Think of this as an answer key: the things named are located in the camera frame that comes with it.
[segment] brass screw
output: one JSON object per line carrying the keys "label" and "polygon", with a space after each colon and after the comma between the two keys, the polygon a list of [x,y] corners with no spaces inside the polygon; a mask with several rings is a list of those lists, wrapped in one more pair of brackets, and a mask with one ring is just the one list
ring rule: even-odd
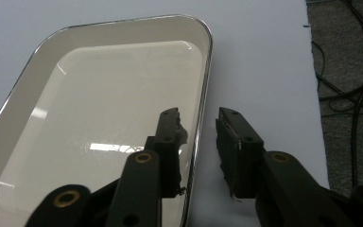
{"label": "brass screw", "polygon": [[288,163],[290,161],[290,158],[283,153],[273,153],[271,157],[278,163]]}
{"label": "brass screw", "polygon": [[54,199],[54,205],[59,208],[67,207],[78,201],[79,198],[80,194],[77,190],[68,190],[60,193]]}
{"label": "brass screw", "polygon": [[148,163],[151,161],[152,156],[149,153],[140,153],[137,154],[134,158],[135,162],[137,163]]}

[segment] white tray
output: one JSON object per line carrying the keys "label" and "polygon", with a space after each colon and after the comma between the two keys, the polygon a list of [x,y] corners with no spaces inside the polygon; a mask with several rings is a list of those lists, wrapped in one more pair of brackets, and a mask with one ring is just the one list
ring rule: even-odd
{"label": "white tray", "polygon": [[211,51],[207,26],[182,15],[72,26],[46,39],[0,112],[0,226],[24,226],[62,185],[94,192],[118,179],[173,107],[189,135],[180,150],[189,190],[163,201],[163,225],[183,225]]}

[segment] metal tray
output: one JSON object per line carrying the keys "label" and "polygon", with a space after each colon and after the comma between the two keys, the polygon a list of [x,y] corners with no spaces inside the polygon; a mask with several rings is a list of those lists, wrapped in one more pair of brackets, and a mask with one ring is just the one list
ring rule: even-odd
{"label": "metal tray", "polygon": [[36,49],[0,112],[0,226],[24,226],[55,188],[94,192],[178,107],[184,196],[163,200],[163,225],[184,225],[212,38],[200,20],[170,15],[62,29]]}

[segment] white table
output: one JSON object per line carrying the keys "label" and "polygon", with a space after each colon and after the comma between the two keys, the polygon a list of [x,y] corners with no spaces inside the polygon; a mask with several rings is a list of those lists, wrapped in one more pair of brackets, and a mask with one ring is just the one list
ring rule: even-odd
{"label": "white table", "polygon": [[215,144],[219,106],[241,112],[267,150],[293,154],[327,187],[303,0],[0,1],[0,108],[31,53],[56,30],[166,14],[200,18],[214,36],[188,226],[259,226],[253,201],[229,198]]}

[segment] gray carpet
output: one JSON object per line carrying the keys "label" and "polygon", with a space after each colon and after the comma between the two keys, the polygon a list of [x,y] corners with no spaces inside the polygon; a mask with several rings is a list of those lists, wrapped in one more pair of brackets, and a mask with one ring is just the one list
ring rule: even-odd
{"label": "gray carpet", "polygon": [[[363,14],[363,0],[353,5]],[[313,41],[320,45],[326,57],[323,76],[343,91],[350,91],[363,82],[363,41],[361,27],[341,1],[308,3],[308,17]],[[315,69],[320,72],[322,58],[313,48]],[[320,86],[320,96],[333,95]],[[333,114],[328,103],[321,103],[321,114]],[[350,102],[333,103],[339,109]],[[349,195],[351,191],[350,135],[352,117],[339,115],[322,118],[329,183],[332,190]],[[358,183],[363,184],[363,116],[359,118],[357,133]]]}

